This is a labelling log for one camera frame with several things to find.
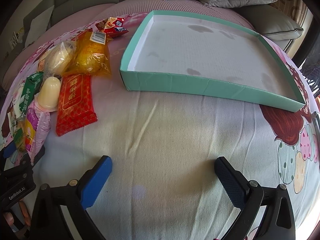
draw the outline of box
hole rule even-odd
[[[120,73],[128,90],[229,98],[291,112],[305,105],[260,34],[195,13],[150,12],[124,52]]]

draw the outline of barcode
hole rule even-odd
[[[100,32],[93,32],[91,34],[90,41],[94,41],[100,44],[106,44],[106,34]]]

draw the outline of orange plastic packaging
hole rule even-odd
[[[101,32],[85,32],[76,41],[76,52],[61,73],[62,76],[87,74],[110,76],[110,55],[107,42],[112,40]]]

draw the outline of red wrapper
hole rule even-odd
[[[96,122],[91,95],[91,76],[75,74],[62,80],[56,132],[58,136]]]
[[[109,17],[96,24],[99,31],[108,34],[111,38],[123,35],[128,32],[127,29],[122,27],[124,18]]]

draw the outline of screw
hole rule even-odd
[[[78,184],[78,181],[76,179],[70,180],[69,185],[70,186],[75,186]]]
[[[283,190],[286,190],[287,186],[285,184],[280,184],[280,188],[283,189]]]
[[[45,190],[45,189],[47,188],[47,186],[48,186],[48,184],[45,184],[45,183],[44,183],[44,184],[41,185],[40,189],[41,189],[41,190]]]
[[[250,180],[250,185],[252,187],[257,187],[258,186],[258,182],[256,182],[255,180]]]

